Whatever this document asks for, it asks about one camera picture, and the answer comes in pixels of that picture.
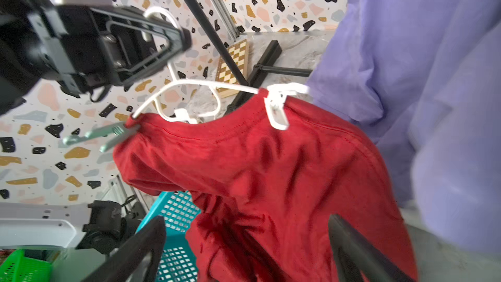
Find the hanger clip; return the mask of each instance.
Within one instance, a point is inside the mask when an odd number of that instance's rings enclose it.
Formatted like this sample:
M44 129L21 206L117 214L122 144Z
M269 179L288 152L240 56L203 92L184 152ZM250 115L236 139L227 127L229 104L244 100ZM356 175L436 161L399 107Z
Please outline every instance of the hanger clip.
M78 135L66 136L63 139L63 144L65 144L66 146L70 146L73 144L89 141L98 137L108 136L110 134L116 135L111 140L104 143L101 146L101 148L99 148L99 151L104 153L113 148L115 145L125 141L126 139L134 135L139 130L139 128L140 128L139 124L136 124L131 128L126 128L125 122L117 122L102 128L95 128L93 130L90 130L87 133L85 133L85 135L82 137Z
M272 127L282 131L287 130L289 121L284 111L287 96L295 96L298 93L308 94L310 88L299 83L288 83L270 85L266 89L268 97L265 98L265 108Z

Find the purple cloth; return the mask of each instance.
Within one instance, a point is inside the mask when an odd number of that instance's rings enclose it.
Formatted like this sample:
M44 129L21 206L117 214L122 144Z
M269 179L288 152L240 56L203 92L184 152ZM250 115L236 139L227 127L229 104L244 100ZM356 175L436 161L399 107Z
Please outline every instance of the purple cloth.
M399 204L416 198L436 234L497 251L500 18L501 0L348 0L307 83L318 106L357 124L376 144ZM467 213L446 217L458 207ZM478 223L465 223L473 215ZM492 218L497 223L487 226Z

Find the green plastic basket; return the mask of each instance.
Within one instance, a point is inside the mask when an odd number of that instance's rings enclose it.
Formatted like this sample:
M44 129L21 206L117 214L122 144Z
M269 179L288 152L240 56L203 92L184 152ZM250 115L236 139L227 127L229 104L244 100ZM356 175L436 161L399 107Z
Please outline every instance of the green plastic basket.
M155 216L165 221L167 239L158 266L156 282L195 282L198 276L196 258L184 235L200 213L190 192L162 192L150 212L137 228L139 231Z
M18 249L0 266L0 282L49 282L51 269L50 262L25 257Z

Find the black stand leg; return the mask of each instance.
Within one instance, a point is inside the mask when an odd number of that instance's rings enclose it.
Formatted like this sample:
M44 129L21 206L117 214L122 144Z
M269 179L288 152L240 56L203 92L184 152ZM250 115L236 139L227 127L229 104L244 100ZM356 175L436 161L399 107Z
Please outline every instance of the black stand leg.
M268 73L278 73L285 75L294 75L296 77L309 77L310 69L296 69L296 68L284 68L278 66L272 66L282 53L282 48L280 48L279 42L273 40L270 42L265 52L259 59L258 64L256 64L248 77L249 86L260 87L265 80ZM228 105L226 113L224 115L230 114L235 111L238 107L249 100L254 94L240 91L233 102Z
M197 0L184 0L184 2L188 6L188 8L191 10L193 15L197 19L198 23L200 23L200 26L204 29L205 33L209 37L209 40L212 42L214 47L217 49L217 51L219 52L219 54L223 58L224 62L226 62L226 65L228 65L228 68L231 70L231 72L235 76L238 83L240 83L240 85L247 86L248 83L247 83L246 79L243 77L243 75L240 72L235 61L233 61L233 58L231 58L231 55L228 53L228 50L226 49L226 47L224 47L224 44L222 43L218 34L216 33L216 31L212 27L212 24L210 24L209 19L207 19L202 8L198 4L198 1Z

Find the wooden chessboard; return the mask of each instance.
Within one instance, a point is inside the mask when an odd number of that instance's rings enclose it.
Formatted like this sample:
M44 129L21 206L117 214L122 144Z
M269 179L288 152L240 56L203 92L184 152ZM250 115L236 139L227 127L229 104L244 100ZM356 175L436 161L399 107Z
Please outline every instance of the wooden chessboard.
M247 78L247 63L248 63L247 40L245 39L241 42L236 43L235 45L228 47L228 52L235 61L238 68L240 69L240 72L242 72L243 77ZM226 62L224 62L224 60L221 57L219 58L219 63L217 64L216 82L238 84L238 85L240 84L236 80L233 73L229 70L228 66L226 65ZM217 88L216 90L222 98L238 93L238 91L229 89Z

